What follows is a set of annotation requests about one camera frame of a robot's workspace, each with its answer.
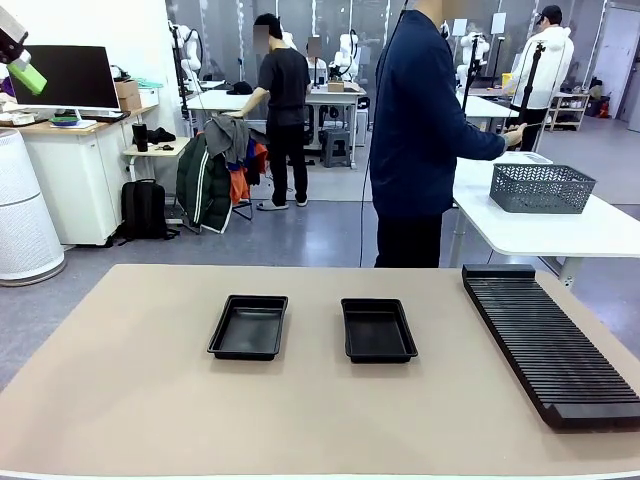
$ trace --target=robotic arm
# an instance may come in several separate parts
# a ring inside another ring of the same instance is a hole
[[[47,80],[31,65],[31,55],[24,48],[27,31],[4,8],[0,7],[0,62],[34,94],[39,94]]]
[[[471,58],[473,56],[473,42],[476,38],[478,39],[478,46],[476,48],[475,58]],[[460,45],[462,46],[462,65],[458,67],[458,78],[460,84],[464,87],[467,84],[469,68],[473,67],[476,73],[479,72],[480,69],[487,64],[484,56],[491,47],[484,39],[482,33],[473,31],[466,37],[462,37]]]
[[[360,48],[358,48],[358,35],[354,30],[340,35],[340,51],[336,52],[331,67],[332,78],[353,82],[360,70]]]
[[[202,93],[200,82],[198,81],[198,71],[202,68],[202,62],[198,58],[198,46],[202,50],[200,35],[186,25],[172,25],[177,34],[177,46],[180,54],[180,66],[187,77],[187,88],[196,93]]]

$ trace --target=black cup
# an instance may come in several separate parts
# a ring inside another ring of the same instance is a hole
[[[139,152],[149,151],[149,132],[146,123],[135,123],[131,125],[133,129],[133,141]]]

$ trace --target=black rack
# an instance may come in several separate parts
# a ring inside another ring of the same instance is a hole
[[[640,426],[640,398],[528,266],[465,266],[464,287],[542,419],[558,429]]]

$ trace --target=wall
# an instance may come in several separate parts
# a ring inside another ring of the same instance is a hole
[[[160,106],[145,120],[150,128],[185,135],[164,0],[64,0],[64,8],[47,0],[2,0],[2,6],[29,32],[27,45],[104,46],[110,63],[164,84]],[[171,162],[158,162],[158,178],[170,192],[175,190],[174,171]]]

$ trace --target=door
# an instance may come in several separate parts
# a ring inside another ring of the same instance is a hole
[[[639,38],[640,12],[621,8],[608,10],[593,74],[603,81],[604,94],[611,96],[609,113],[612,118],[618,116]]]

